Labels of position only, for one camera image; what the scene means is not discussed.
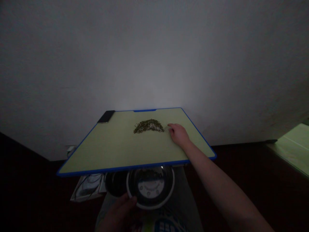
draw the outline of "hand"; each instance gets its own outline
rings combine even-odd
[[[189,135],[186,132],[186,129],[179,124],[168,124],[171,128],[168,129],[171,133],[171,138],[174,143],[184,149],[187,145],[192,143],[189,139]]]
[[[133,223],[145,214],[145,211],[135,208],[137,199],[129,199],[128,194],[122,195],[108,210],[99,223],[97,232],[119,232],[130,228]]]

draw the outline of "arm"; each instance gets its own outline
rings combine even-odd
[[[173,141],[194,166],[202,183],[233,231],[273,231],[238,185],[201,152],[181,125],[168,124]]]

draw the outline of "person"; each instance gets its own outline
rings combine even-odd
[[[186,153],[209,196],[232,231],[273,231],[246,194],[189,139],[184,127],[168,124],[174,143]],[[183,168],[174,168],[171,198],[158,210],[137,210],[136,197],[112,199],[107,194],[99,213],[96,232],[203,231],[196,203]]]

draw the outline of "forearm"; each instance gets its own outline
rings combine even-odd
[[[183,147],[211,199],[233,229],[273,231],[238,185],[193,143]]]

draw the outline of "light green tray surface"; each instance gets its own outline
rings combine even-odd
[[[204,154],[215,156],[181,108],[121,111],[115,112],[108,123],[97,124],[59,173],[187,160],[184,151],[173,143],[168,130],[133,133],[137,123],[148,119],[158,120],[163,127],[169,123],[182,125]]]

